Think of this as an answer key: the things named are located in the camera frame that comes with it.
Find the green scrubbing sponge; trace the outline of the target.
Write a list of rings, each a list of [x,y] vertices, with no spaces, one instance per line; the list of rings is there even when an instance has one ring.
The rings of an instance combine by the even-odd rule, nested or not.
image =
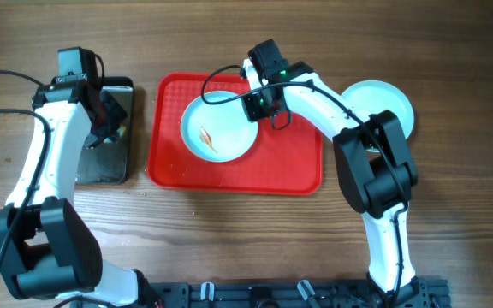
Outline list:
[[[116,143],[124,136],[126,131],[126,127],[121,125],[115,132],[104,140],[104,143]]]

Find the white plate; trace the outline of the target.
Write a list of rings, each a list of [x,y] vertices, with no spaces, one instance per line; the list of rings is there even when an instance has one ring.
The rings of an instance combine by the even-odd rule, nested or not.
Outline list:
[[[381,80],[364,80],[348,87],[342,97],[357,110],[379,114],[384,110],[393,112],[401,123],[408,139],[413,131],[415,116],[410,100],[396,86]]]
[[[207,104],[198,96],[182,114],[180,133],[186,148],[196,157],[226,163],[252,148],[258,137],[258,123],[247,119],[240,99]]]

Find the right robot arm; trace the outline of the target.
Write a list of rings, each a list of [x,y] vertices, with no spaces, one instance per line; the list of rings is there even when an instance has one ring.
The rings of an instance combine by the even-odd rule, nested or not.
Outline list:
[[[305,63],[288,63],[273,39],[248,52],[241,75],[250,120],[299,115],[332,141],[340,189],[365,224],[372,291],[385,307],[412,298],[406,221],[418,172],[398,116],[348,102]]]

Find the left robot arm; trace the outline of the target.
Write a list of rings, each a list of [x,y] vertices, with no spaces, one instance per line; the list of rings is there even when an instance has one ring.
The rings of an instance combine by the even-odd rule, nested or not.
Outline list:
[[[127,111],[105,90],[99,55],[81,47],[57,55],[58,75],[33,95],[32,143],[0,209],[0,281],[18,300],[161,307],[140,271],[103,260],[73,206],[80,154],[117,134]]]

